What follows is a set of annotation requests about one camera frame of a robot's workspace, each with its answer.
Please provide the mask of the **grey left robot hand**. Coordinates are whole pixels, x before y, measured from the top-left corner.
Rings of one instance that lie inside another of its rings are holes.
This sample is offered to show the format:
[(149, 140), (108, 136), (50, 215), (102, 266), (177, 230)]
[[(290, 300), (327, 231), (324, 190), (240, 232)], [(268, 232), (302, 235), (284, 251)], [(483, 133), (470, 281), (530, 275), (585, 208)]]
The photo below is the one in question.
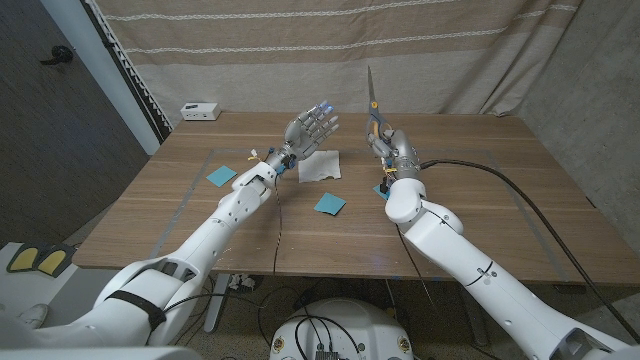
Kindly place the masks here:
[(338, 117), (331, 117), (334, 108), (324, 101), (301, 112), (289, 122), (284, 143), (267, 156), (266, 163), (274, 169), (292, 169), (309, 158), (338, 128)]

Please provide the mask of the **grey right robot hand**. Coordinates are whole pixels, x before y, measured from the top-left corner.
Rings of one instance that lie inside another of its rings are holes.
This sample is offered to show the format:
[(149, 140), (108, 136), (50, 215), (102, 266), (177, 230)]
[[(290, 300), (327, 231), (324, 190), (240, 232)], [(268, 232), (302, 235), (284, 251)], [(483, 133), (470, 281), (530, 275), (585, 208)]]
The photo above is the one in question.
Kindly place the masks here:
[(386, 130), (382, 136), (366, 137), (373, 152), (381, 158), (383, 170), (394, 180), (419, 179), (419, 159), (408, 136), (402, 130)]

